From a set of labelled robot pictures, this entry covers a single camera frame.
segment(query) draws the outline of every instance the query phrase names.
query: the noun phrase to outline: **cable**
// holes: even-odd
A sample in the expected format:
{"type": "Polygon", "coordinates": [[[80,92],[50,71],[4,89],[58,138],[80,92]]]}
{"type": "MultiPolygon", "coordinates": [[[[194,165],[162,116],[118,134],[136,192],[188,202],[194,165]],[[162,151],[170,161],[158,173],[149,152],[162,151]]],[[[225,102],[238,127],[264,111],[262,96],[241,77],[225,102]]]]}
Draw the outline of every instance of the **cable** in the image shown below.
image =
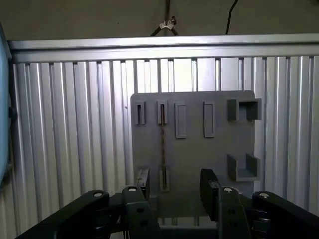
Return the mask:
{"type": "Polygon", "coordinates": [[[165,21],[169,20],[170,0],[165,0],[165,21]]]}
{"type": "Polygon", "coordinates": [[[229,25],[230,25],[230,20],[231,20],[231,12],[233,11],[233,9],[234,9],[234,7],[236,6],[237,3],[238,3],[238,0],[235,0],[233,5],[231,6],[231,8],[229,10],[227,27],[226,27],[226,32],[225,32],[226,35],[228,34],[228,30],[229,30],[229,25]]]}

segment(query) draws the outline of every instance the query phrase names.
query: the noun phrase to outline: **metal frame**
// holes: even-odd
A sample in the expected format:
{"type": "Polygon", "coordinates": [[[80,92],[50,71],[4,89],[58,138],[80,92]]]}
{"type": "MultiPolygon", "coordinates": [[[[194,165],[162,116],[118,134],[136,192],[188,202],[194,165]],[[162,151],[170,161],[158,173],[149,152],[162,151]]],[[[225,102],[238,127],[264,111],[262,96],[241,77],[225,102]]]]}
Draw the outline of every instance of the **metal frame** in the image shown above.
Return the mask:
{"type": "Polygon", "coordinates": [[[15,63],[319,54],[319,34],[11,41],[15,63]]]}
{"type": "Polygon", "coordinates": [[[253,90],[264,102],[263,120],[255,124],[255,155],[264,170],[255,190],[287,196],[319,214],[319,95],[314,94],[319,34],[11,41],[9,46],[17,120],[11,127],[14,171],[0,196],[0,237],[15,238],[82,191],[131,184],[127,112],[130,96],[146,92],[253,90]],[[77,117],[78,125],[69,123],[77,117]],[[91,160],[83,160],[87,155],[91,160]]]}

